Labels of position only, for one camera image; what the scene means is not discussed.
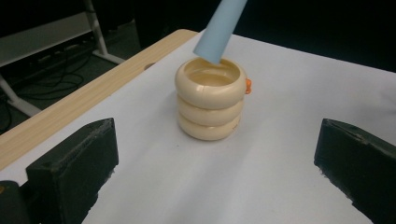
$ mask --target table surface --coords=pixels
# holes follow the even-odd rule
[[[163,46],[176,50],[153,47],[166,56],[133,81],[150,60],[128,60],[73,94],[71,105],[60,102],[43,112],[51,116],[28,120],[34,129],[24,133],[30,125],[22,124],[2,136],[2,147],[34,142],[14,162],[3,161],[0,179],[23,183],[26,165],[83,125],[111,117],[120,164],[84,223],[371,223],[313,160],[324,118],[396,145],[394,73],[233,35],[224,58],[246,70],[252,93],[235,132],[204,142],[178,128],[174,86],[176,70],[196,57],[200,35],[173,36]]]

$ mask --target white desk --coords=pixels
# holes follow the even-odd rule
[[[120,164],[84,223],[371,223],[320,173],[314,153],[323,118],[396,145],[396,74],[233,36],[224,57],[245,68],[252,93],[236,132],[202,142],[178,128],[174,87],[198,38],[0,171],[0,179],[23,183],[30,162],[84,124],[112,117]]]

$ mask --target blue handle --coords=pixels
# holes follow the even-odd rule
[[[222,0],[194,53],[211,63],[219,63],[247,1]]]

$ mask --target wooden strip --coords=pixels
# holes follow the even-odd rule
[[[173,32],[125,63],[0,135],[0,171],[137,77],[147,65],[158,62],[195,35],[195,32],[189,30]]]

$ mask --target dark floor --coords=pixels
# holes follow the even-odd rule
[[[141,50],[134,21],[106,33],[105,41],[108,53],[122,59],[128,59]],[[47,55],[42,54],[38,59],[28,59],[19,68],[10,66],[2,71],[2,75],[22,99],[45,109],[117,66],[92,55],[94,47],[89,34],[77,43],[71,42],[59,50],[49,50]],[[8,105],[6,100],[0,90],[0,134],[29,119]]]

